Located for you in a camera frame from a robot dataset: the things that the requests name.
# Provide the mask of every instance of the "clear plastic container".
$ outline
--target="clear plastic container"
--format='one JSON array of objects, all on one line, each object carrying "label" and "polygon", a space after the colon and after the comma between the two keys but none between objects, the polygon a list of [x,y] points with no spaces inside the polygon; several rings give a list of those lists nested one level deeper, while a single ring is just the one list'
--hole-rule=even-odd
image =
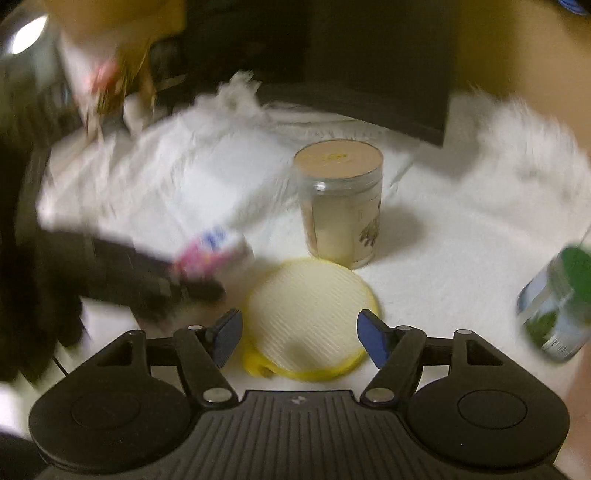
[{"label": "clear plastic container", "polygon": [[309,145],[294,157],[308,250],[348,268],[368,263],[379,234],[384,157],[355,140]]}]

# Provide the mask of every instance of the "jar lid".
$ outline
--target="jar lid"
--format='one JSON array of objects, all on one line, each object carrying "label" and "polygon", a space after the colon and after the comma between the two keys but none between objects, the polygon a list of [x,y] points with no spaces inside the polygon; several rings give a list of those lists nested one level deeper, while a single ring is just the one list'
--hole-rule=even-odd
[{"label": "jar lid", "polygon": [[567,247],[560,256],[571,288],[591,304],[591,255],[578,247]]},{"label": "jar lid", "polygon": [[325,140],[302,148],[295,166],[314,179],[352,179],[380,168],[379,149],[358,140]]}]

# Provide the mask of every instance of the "white surface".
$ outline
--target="white surface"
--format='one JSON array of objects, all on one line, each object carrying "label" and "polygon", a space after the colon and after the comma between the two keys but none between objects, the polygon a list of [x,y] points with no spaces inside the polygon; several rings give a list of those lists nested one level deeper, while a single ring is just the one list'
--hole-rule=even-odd
[{"label": "white surface", "polygon": [[[384,152],[386,190],[376,257],[358,273],[381,302],[384,320],[430,336],[473,329],[517,360],[567,401],[574,433],[557,464],[573,479],[590,478],[589,349],[565,365],[549,364],[515,322],[519,291],[590,221],[588,163],[570,134],[518,103],[460,95],[439,150],[334,115],[261,109],[251,90],[237,78],[136,143],[108,139],[70,158],[66,168],[67,159],[53,158],[61,173],[45,187],[43,221],[130,236],[170,255],[211,222],[222,222],[253,246],[257,261],[247,288],[264,267],[307,255],[288,168],[293,154],[322,138],[368,140]],[[236,288],[226,305],[199,311],[199,321],[239,305],[242,293]],[[129,329],[132,319],[89,311],[86,321],[93,340],[102,335],[90,352]],[[365,362],[326,385],[302,384],[249,377],[234,355],[224,373],[240,394],[252,388],[359,394],[376,368]],[[423,383],[442,374],[428,369]]]}]

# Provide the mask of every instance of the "cable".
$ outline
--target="cable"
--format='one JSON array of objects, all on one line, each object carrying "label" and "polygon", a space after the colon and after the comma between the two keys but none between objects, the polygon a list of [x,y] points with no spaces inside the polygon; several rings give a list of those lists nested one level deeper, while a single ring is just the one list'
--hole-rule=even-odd
[{"label": "cable", "polygon": [[53,363],[55,363],[56,367],[61,370],[61,373],[63,373],[64,376],[67,377],[68,376],[68,372],[66,372],[66,369],[61,365],[61,363],[59,363],[59,361],[57,360],[56,356],[53,355],[51,357],[51,359],[53,360]]}]

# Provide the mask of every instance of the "yellow round lid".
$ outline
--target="yellow round lid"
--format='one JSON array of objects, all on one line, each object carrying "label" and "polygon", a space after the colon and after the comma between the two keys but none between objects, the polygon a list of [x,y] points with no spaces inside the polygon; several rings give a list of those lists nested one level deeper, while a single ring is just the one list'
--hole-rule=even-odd
[{"label": "yellow round lid", "polygon": [[363,309],[379,314],[374,294],[351,270],[326,260],[286,262],[246,300],[242,364],[256,377],[325,381],[346,374],[365,358],[357,338]]}]

